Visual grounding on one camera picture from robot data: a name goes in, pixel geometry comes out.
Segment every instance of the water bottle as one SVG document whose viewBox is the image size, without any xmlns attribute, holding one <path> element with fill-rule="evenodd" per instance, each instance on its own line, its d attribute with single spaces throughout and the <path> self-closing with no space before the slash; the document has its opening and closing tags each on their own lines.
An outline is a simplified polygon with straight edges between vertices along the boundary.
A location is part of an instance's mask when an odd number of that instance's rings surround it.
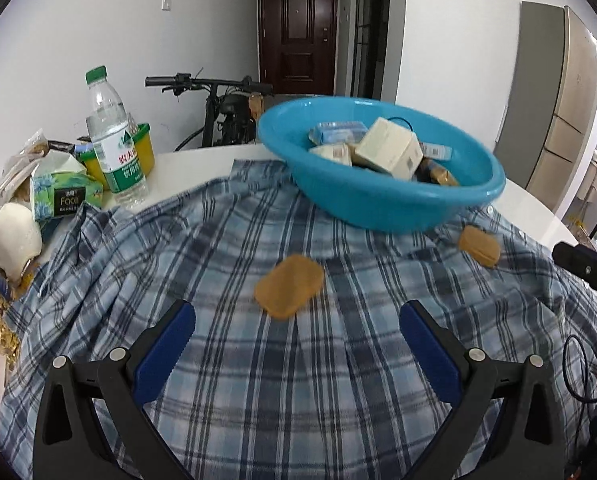
<svg viewBox="0 0 597 480">
<path fill-rule="evenodd" d="M 85 74 L 92 114 L 87 130 L 105 179 L 117 204 L 132 206 L 147 196 L 145 175 L 138 162 L 123 101 L 99 66 Z"/>
</svg>

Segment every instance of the bicycle handlebar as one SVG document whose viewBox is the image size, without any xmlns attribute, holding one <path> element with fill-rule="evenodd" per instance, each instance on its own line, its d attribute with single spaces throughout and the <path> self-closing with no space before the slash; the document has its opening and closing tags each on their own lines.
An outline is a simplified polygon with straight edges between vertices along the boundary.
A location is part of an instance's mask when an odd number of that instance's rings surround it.
<svg viewBox="0 0 597 480">
<path fill-rule="evenodd" d="M 171 76 L 146 77 L 145 86 L 171 86 L 176 84 L 176 78 Z"/>
<path fill-rule="evenodd" d="M 198 89 L 200 85 L 208 86 L 235 86 L 250 92 L 271 94 L 272 85 L 258 83 L 251 77 L 245 76 L 242 81 L 230 81 L 225 79 L 194 79 L 192 74 L 178 73 L 175 76 L 154 76 L 145 78 L 145 86 L 181 86 L 186 89 Z"/>
</svg>

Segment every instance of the plaid shirt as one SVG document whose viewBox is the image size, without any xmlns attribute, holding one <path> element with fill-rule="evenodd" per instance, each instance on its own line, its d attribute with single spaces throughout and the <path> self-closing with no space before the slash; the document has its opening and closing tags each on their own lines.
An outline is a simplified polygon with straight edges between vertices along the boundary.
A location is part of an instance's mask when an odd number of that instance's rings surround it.
<svg viewBox="0 0 597 480">
<path fill-rule="evenodd" d="M 495 269 L 457 248 L 467 224 L 497 237 Z M 294 253 L 322 264 L 325 286 L 280 322 L 257 305 L 254 286 Z M 197 479 L 404 476 L 450 410 L 399 331 L 399 308 L 412 299 L 467 348 L 516 362 L 541 355 L 555 371 L 572 452 L 581 407 L 563 382 L 563 342 L 576 333 L 590 357 L 597 351 L 597 298 L 545 248 L 477 209 L 425 233 L 368 232 L 314 206 L 283 163 L 236 162 L 228 178 L 136 216 L 82 208 L 10 309 L 22 344 L 0 449 L 23 479 L 32 477 L 52 359 L 84 362 L 129 347 L 177 298 L 195 306 L 196 333 L 146 412 Z M 579 354 L 570 354 L 580 388 Z M 492 404 L 460 473 L 475 467 L 498 409 Z M 120 464 L 136 474 L 102 402 L 97 410 Z"/>
</svg>

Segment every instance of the doorway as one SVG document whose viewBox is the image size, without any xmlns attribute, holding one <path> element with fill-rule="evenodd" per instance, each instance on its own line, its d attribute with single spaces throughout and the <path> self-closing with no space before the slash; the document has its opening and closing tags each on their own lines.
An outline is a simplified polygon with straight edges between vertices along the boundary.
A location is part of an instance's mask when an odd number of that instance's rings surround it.
<svg viewBox="0 0 597 480">
<path fill-rule="evenodd" d="M 351 94 L 354 97 L 380 99 L 387 56 L 390 0 L 356 1 L 357 28 Z"/>
<path fill-rule="evenodd" d="M 259 0 L 261 80 L 275 94 L 334 94 L 338 0 Z"/>
</svg>

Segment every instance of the refrigerator door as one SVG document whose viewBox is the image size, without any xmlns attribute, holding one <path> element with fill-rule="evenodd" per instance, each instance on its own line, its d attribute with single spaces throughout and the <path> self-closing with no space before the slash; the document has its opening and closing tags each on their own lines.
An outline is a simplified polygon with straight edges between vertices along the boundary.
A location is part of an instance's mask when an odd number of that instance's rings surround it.
<svg viewBox="0 0 597 480">
<path fill-rule="evenodd" d="M 507 178 L 525 189 L 552 124 L 564 49 L 565 10 L 522 2 L 516 70 L 494 155 Z"/>
<path fill-rule="evenodd" d="M 527 186 L 528 192 L 553 211 L 558 206 L 573 168 L 569 160 L 543 150 Z"/>
<path fill-rule="evenodd" d="M 597 103 L 597 40 L 565 7 L 565 62 L 555 114 L 587 134 Z"/>
<path fill-rule="evenodd" d="M 583 139 L 584 136 L 578 130 L 569 126 L 560 117 L 554 116 L 545 147 L 570 162 L 576 162 L 581 152 Z"/>
</svg>

